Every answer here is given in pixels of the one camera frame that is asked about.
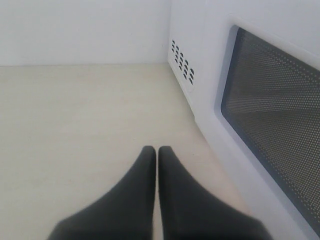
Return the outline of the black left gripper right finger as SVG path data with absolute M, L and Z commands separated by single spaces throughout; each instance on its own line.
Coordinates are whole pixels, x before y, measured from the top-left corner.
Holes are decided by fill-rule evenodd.
M 170 146 L 158 150 L 158 190 L 165 240 L 268 240 L 257 219 L 201 186 Z

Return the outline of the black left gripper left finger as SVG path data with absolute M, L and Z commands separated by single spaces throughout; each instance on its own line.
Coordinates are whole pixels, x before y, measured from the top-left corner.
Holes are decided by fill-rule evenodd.
M 61 220 L 50 240 L 151 240 L 156 151 L 144 146 L 125 176 L 105 195 Z

